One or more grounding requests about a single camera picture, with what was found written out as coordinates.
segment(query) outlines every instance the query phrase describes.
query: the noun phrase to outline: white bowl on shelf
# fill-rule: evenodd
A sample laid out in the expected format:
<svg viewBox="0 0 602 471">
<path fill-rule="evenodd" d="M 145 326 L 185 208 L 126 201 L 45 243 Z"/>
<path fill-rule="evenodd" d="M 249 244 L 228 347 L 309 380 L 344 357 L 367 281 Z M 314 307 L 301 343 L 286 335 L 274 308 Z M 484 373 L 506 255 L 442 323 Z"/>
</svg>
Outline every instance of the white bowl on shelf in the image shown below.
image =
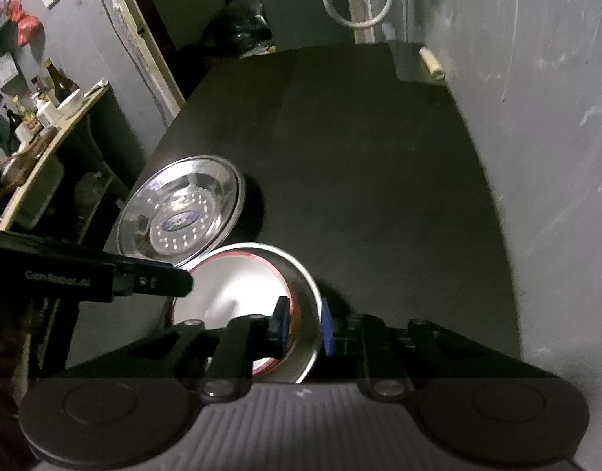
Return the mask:
<svg viewBox="0 0 602 471">
<path fill-rule="evenodd" d="M 80 107 L 83 105 L 85 98 L 83 97 L 83 92 L 78 89 L 74 91 L 66 100 L 64 100 L 57 110 L 61 114 L 62 117 L 69 118 L 74 113 L 79 111 Z"/>
</svg>

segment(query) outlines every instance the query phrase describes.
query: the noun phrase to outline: black wire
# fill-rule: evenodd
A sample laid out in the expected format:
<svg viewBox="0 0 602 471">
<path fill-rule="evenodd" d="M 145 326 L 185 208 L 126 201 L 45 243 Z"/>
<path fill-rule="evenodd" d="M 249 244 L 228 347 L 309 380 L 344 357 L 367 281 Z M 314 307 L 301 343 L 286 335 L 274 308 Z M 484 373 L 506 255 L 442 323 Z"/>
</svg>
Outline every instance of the black wire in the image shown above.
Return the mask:
<svg viewBox="0 0 602 471">
<path fill-rule="evenodd" d="M 148 89 L 148 92 L 150 92 L 150 95 L 152 96 L 152 100 L 154 100 L 155 106 L 157 106 L 157 109 L 159 110 L 159 114 L 161 116 L 161 121 L 163 122 L 164 127 L 167 129 L 168 128 L 168 121 L 166 120 L 166 114 L 163 111 L 163 106 L 161 105 L 161 102 L 157 99 L 157 96 L 155 96 L 154 91 L 152 91 L 152 88 L 148 84 L 148 81 L 146 81 L 146 78 L 145 78 L 143 72 L 139 68 L 139 64 L 133 58 L 133 55 L 130 53 L 129 48 L 126 47 L 126 44 L 124 44 L 124 41 L 122 40 L 122 37 L 120 36 L 120 34 L 117 31 L 117 28 L 113 24 L 113 20 L 111 19 L 111 14 L 109 13 L 109 11 L 107 9 L 107 4 L 104 2 L 104 0 L 100 0 L 100 1 L 101 1 L 101 4 L 102 4 L 102 8 L 105 11 L 105 14 L 107 14 L 108 22 L 111 25 L 111 28 L 113 28 L 115 36 L 120 41 L 120 44 L 124 48 L 124 51 L 126 51 L 126 54 L 129 55 L 130 61 L 132 61 L 133 65 L 135 65 L 137 73 L 139 74 L 139 77 L 142 78 L 142 81 L 144 82 L 144 85 L 146 85 L 146 88 Z"/>
</svg>

